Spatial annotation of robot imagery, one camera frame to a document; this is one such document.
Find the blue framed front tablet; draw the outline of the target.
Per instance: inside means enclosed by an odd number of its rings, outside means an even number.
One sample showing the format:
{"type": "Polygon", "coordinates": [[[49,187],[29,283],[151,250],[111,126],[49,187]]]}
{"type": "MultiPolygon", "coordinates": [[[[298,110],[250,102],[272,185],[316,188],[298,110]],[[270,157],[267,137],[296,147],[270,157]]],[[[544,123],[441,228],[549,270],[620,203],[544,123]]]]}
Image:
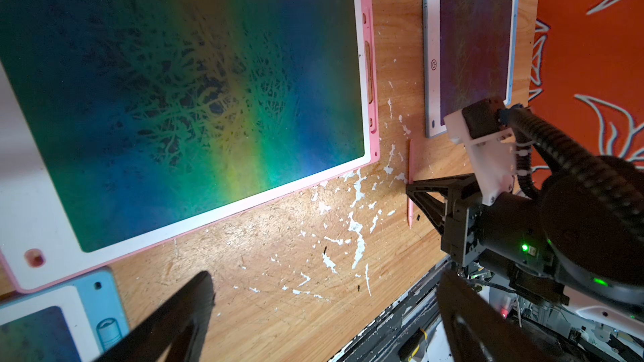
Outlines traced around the blue framed front tablet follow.
{"type": "Polygon", "coordinates": [[[128,334],[107,267],[38,293],[1,298],[2,361],[93,361],[128,334]]]}

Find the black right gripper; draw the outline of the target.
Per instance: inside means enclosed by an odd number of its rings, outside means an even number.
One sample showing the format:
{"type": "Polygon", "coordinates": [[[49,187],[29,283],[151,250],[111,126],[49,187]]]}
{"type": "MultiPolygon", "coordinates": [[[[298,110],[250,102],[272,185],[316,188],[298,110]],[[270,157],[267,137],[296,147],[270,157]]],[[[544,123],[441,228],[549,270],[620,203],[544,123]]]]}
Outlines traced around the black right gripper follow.
{"type": "MultiPolygon", "coordinates": [[[[474,174],[414,181],[407,184],[406,194],[442,236],[441,250],[458,266],[471,265],[486,250],[481,225],[486,206],[474,174]],[[412,193],[441,194],[446,205],[431,194],[412,193]]],[[[455,361],[553,360],[454,271],[442,273],[437,301],[455,361]]]]}

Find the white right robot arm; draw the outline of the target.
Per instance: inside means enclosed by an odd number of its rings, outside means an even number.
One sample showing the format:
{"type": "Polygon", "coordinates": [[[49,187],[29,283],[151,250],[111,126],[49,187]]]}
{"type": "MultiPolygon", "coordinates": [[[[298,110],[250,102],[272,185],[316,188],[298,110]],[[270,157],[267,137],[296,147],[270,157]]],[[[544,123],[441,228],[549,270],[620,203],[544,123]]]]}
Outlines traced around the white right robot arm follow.
{"type": "Polygon", "coordinates": [[[453,359],[642,360],[642,171],[521,106],[445,123],[472,172],[406,194],[453,264],[438,287],[453,359]]]}

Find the pink framed writing tablet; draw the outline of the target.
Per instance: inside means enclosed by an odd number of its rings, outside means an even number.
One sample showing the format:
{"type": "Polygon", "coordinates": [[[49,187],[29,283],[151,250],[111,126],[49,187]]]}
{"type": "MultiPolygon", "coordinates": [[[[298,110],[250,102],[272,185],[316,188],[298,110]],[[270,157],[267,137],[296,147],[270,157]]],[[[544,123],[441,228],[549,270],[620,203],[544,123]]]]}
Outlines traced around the pink framed writing tablet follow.
{"type": "Polygon", "coordinates": [[[372,0],[1,0],[15,288],[375,163],[372,15],[372,0]]]}

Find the blue framed tablet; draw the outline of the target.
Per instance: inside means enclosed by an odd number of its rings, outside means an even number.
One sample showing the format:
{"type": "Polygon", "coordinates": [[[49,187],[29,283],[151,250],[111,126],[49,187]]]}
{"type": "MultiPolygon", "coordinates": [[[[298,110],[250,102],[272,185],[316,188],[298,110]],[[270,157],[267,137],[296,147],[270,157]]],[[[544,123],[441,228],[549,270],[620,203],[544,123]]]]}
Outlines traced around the blue framed tablet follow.
{"type": "Polygon", "coordinates": [[[508,105],[519,0],[423,0],[425,136],[451,113],[489,97],[508,105]]]}
{"type": "Polygon", "coordinates": [[[107,267],[38,293],[1,298],[2,361],[93,361],[128,334],[107,267]]]}

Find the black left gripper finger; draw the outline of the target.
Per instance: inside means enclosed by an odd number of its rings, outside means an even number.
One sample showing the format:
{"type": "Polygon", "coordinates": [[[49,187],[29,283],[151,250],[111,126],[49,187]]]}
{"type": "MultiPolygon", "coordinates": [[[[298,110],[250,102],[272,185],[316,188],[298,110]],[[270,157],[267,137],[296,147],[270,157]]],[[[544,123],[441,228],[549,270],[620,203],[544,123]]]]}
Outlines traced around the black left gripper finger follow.
{"type": "Polygon", "coordinates": [[[198,361],[215,306],[211,274],[197,273],[99,361],[198,361]]]}

